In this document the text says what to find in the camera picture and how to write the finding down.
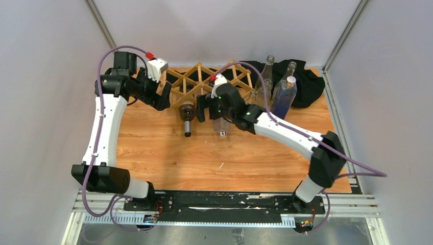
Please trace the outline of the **clear glass bottle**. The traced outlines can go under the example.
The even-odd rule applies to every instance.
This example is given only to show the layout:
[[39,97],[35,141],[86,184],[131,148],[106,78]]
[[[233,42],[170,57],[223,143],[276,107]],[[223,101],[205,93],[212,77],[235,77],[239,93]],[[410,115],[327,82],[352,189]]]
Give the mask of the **clear glass bottle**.
[[[273,55],[268,55],[266,58],[265,66],[261,72],[261,75],[263,79],[265,80],[265,83],[268,82],[271,86],[273,84],[273,63],[275,61],[275,57]],[[262,83],[260,78],[257,79],[256,84],[254,86],[254,89],[256,91],[259,90],[259,88],[262,87]]]

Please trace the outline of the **dark green wine bottle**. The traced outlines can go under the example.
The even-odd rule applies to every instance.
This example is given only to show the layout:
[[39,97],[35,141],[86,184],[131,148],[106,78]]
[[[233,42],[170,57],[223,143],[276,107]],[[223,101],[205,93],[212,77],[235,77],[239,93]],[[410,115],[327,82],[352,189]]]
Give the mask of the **dark green wine bottle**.
[[184,136],[191,137],[191,121],[195,118],[194,104],[184,103],[180,105],[179,116],[184,122]]

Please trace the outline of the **blue labelled bottle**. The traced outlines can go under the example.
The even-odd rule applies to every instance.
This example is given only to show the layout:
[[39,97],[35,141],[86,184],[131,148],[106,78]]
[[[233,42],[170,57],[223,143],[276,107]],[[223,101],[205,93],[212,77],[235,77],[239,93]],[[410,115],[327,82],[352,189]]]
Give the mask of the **blue labelled bottle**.
[[297,93],[296,78],[288,76],[281,79],[273,92],[271,112],[278,118],[285,119]]

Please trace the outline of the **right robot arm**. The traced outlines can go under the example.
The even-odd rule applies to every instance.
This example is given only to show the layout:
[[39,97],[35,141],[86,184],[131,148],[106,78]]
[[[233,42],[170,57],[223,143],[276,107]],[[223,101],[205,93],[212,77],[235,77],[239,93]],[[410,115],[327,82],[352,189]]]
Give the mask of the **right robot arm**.
[[308,174],[291,200],[298,213],[311,208],[313,198],[333,185],[346,163],[337,134],[312,132],[277,119],[261,106],[246,104],[231,84],[216,85],[211,93],[197,97],[196,116],[201,123],[205,121],[205,109],[210,119],[226,119],[242,131],[273,139],[309,160]]

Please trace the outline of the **clear bottle dark label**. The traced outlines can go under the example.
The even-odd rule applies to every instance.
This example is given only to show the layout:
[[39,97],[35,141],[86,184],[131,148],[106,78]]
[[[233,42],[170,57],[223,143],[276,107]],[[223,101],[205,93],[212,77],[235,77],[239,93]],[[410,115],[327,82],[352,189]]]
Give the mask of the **clear bottle dark label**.
[[284,74],[284,76],[281,78],[279,82],[282,84],[287,84],[287,78],[294,74],[296,68],[297,68],[297,62],[290,61],[287,66],[286,73]]

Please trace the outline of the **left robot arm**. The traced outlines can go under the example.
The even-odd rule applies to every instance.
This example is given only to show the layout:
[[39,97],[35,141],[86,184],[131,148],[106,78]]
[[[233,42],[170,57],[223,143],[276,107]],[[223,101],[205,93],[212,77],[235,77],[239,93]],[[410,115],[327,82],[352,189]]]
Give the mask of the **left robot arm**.
[[158,111],[170,107],[171,84],[165,84],[162,94],[157,90],[168,62],[146,53],[145,66],[137,67],[139,55],[114,52],[113,66],[98,71],[95,81],[95,117],[89,146],[80,164],[71,168],[72,176],[82,185],[84,193],[111,193],[137,199],[144,211],[156,206],[152,183],[131,177],[127,169],[117,167],[117,142],[124,111],[133,98]]

